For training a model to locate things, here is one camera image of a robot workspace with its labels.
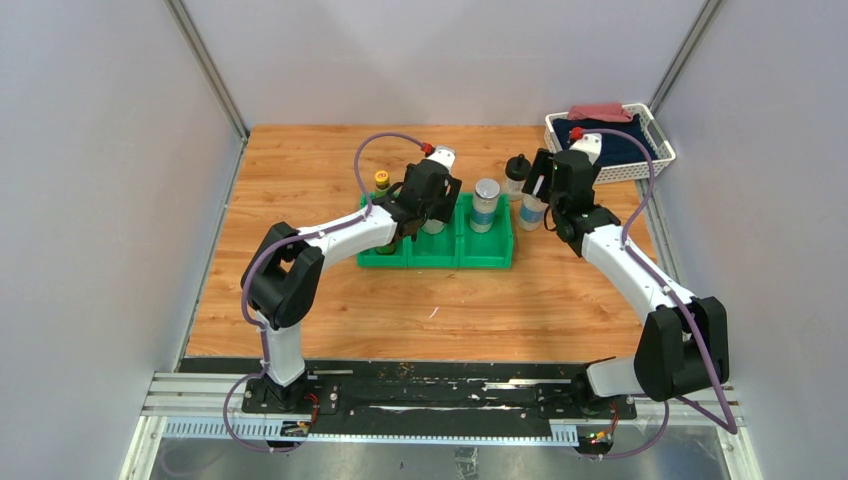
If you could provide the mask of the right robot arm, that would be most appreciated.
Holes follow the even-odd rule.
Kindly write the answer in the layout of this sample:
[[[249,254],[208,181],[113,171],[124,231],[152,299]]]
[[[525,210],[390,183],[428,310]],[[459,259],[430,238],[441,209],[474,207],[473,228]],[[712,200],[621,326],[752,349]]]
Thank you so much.
[[[595,201],[599,174],[588,153],[535,154],[523,191],[543,202],[553,230],[579,257],[599,270],[642,322],[636,353],[583,366],[571,403],[596,417],[611,397],[682,398],[729,378],[727,312],[715,297],[699,297],[658,269],[630,240],[620,220]]]

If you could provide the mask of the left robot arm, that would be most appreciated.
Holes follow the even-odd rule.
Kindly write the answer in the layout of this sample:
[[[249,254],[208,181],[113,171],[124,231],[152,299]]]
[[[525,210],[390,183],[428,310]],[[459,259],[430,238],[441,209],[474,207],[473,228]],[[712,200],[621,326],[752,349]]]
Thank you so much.
[[[260,331],[259,376],[279,411],[296,412],[306,400],[301,322],[322,274],[366,250],[415,238],[428,221],[449,222],[462,184],[452,174],[455,162],[452,151],[438,148],[352,214],[301,229],[281,222],[268,230],[243,276],[241,307]]]

